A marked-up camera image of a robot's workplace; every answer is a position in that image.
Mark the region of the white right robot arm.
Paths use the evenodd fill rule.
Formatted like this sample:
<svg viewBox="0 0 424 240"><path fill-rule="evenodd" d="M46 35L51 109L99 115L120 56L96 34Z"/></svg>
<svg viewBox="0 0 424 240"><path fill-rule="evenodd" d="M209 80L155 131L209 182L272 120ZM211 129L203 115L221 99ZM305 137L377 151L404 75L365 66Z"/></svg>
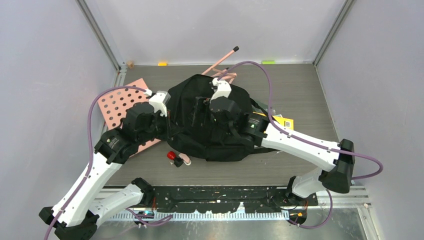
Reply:
<svg viewBox="0 0 424 240"><path fill-rule="evenodd" d="M291 205L321 190L350 191L355 164L350 140L324 141L291 130L255 100L241 106L224 96L196 97L191 125L201 136L207 161L237 162L248 155L283 151L314 164L315 170L290 178L285 198Z"/></svg>

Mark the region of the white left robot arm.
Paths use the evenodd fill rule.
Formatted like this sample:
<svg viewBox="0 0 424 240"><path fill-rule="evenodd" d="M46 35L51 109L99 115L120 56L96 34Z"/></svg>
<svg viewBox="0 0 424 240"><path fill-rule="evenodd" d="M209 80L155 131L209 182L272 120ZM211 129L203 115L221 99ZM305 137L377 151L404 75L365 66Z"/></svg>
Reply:
<svg viewBox="0 0 424 240"><path fill-rule="evenodd" d="M91 145L89 163L68 193L55 206L40 211L48 230L55 229L60 240L89 240L99 226L124 209L138 204L148 207L155 192L141 177L102 200L95 198L140 145L166 134L167 114L163 103L136 103L127 110L122 127L105 132Z"/></svg>

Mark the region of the black student backpack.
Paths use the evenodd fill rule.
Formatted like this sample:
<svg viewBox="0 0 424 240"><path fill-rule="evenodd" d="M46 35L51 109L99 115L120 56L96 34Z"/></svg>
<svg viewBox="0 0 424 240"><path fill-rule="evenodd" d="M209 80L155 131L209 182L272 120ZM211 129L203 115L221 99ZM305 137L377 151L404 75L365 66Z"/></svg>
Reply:
<svg viewBox="0 0 424 240"><path fill-rule="evenodd" d="M212 99L212 77L195 74L168 90L170 122L164 140L171 148L209 162L238 162L263 147L268 113L249 93L231 84L228 98Z"/></svg>

